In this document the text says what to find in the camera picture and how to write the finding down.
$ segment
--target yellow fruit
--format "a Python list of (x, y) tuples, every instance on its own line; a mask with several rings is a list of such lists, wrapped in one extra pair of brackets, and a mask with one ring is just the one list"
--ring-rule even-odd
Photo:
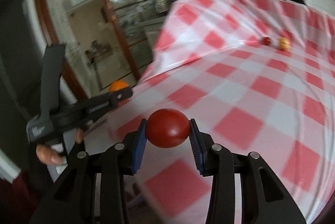
[(288, 51), (291, 48), (291, 43), (287, 38), (280, 37), (278, 47), (280, 50)]
[(128, 87), (129, 85), (123, 80), (117, 80), (113, 82), (109, 87), (109, 92), (115, 92), (123, 88)]

